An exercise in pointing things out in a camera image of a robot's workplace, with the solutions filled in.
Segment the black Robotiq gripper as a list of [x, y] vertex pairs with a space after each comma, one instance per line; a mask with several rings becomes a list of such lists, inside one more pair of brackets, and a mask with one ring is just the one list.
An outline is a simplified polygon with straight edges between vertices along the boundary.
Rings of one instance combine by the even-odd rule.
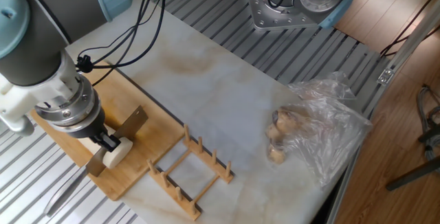
[[106, 134], [107, 128], [105, 127], [105, 112], [103, 109], [94, 111], [83, 121], [65, 128], [63, 132], [75, 138], [89, 137], [93, 143], [102, 146], [109, 152], [113, 152], [121, 143], [114, 135]]

